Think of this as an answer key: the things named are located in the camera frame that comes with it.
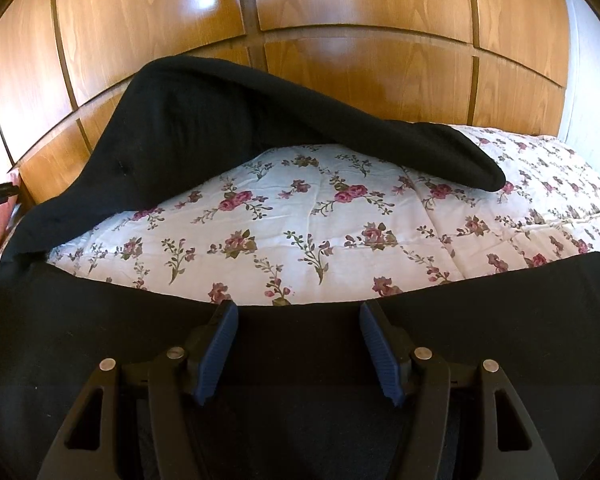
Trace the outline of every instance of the silver screw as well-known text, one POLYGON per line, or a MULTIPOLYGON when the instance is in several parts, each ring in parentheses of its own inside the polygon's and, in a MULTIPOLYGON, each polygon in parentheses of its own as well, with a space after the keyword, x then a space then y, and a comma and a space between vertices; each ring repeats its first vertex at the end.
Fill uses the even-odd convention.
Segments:
POLYGON ((167 350, 167 357, 169 359, 180 359, 184 355, 184 348, 182 346, 173 346, 167 350))
POLYGON ((413 353, 415 354, 415 356, 422 360, 422 361, 426 361, 427 359, 431 359, 431 357, 433 356, 433 352, 431 350, 429 350, 426 346, 419 346, 417 347, 413 353))
POLYGON ((107 357, 106 359, 103 359, 102 361, 100 361, 100 370, 102 370, 103 372, 108 372, 110 370, 113 370, 113 368, 116 367, 116 360, 112 359, 111 357, 107 357))
POLYGON ((494 361, 493 359, 485 359, 482 362, 482 367, 488 372, 491 372, 492 374, 500 369, 500 365, 498 364, 498 362, 494 361))

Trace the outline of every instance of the white bedsheet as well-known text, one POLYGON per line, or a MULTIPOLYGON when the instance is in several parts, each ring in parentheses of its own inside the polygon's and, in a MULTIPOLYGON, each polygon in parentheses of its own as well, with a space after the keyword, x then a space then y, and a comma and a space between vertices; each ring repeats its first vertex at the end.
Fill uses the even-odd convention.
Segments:
POLYGON ((501 165, 500 192, 336 144, 282 148, 157 208, 115 215, 48 261, 162 294, 281 306, 389 296, 600 251, 600 177, 573 150, 553 137, 455 127, 501 165))

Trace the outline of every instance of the white wall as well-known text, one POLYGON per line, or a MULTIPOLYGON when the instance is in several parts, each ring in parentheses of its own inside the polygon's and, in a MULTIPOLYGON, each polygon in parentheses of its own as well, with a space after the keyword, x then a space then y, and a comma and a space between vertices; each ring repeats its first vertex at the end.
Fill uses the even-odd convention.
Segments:
POLYGON ((569 78, 558 138, 600 173, 600 20, 584 0, 567 0, 569 78))

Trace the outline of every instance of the ridged blue pad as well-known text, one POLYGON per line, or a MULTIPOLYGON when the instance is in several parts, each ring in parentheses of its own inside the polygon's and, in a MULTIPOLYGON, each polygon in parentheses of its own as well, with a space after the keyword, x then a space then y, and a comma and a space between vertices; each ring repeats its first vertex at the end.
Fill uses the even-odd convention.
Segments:
POLYGON ((371 355, 371 361, 376 368, 382 392, 394 402, 394 406, 401 406, 405 395, 400 386, 398 361, 391 352, 382 329, 366 303, 360 306, 360 330, 362 330, 362 337, 365 339, 366 348, 371 355))
POLYGON ((198 386, 194 391, 194 398, 200 406, 203 406, 205 401, 214 394, 218 386, 222 368, 237 330, 238 307, 232 303, 224 312, 218 329, 198 366, 198 386))

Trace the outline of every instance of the folded black cloth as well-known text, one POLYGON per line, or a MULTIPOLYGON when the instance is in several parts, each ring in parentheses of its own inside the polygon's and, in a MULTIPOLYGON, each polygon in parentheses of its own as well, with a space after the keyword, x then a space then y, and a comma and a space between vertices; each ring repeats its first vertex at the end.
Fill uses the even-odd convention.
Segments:
MULTIPOLYGON (((36 477, 103 357, 152 358, 183 341, 214 307, 76 278, 46 264, 45 251, 267 148, 316 142, 485 190, 505 181, 488 156, 446 126, 382 121, 220 60, 150 63, 80 177, 23 218, 0 263, 0 460, 14 478, 36 477)), ((598 455, 600 254, 383 302, 393 322, 448 360, 497 359, 564 478, 577 478, 598 455)), ((384 476, 408 411, 381 395, 357 308, 241 307, 218 395, 191 413, 215 478, 384 476)))

